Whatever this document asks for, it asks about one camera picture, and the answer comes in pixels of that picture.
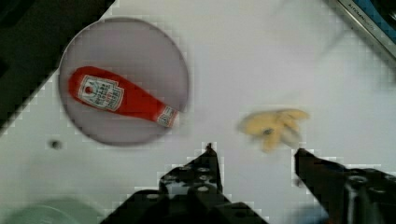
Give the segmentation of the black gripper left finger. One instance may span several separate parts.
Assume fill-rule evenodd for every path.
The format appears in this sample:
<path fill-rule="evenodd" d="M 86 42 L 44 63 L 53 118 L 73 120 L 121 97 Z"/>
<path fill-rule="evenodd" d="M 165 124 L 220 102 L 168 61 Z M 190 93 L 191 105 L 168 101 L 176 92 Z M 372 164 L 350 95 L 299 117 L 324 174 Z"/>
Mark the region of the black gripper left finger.
<path fill-rule="evenodd" d="M 222 192 L 217 152 L 205 152 L 159 180 L 157 189 L 134 193 L 100 224 L 268 224 L 245 203 Z"/>

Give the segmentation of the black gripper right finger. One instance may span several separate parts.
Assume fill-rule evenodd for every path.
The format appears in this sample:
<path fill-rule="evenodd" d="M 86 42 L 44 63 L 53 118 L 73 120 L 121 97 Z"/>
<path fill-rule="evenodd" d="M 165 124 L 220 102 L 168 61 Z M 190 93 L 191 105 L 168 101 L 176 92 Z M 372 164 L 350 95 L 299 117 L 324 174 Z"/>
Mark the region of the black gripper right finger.
<path fill-rule="evenodd" d="M 294 169 L 332 224 L 396 224 L 394 175 L 347 168 L 304 148 L 294 154 Z"/>

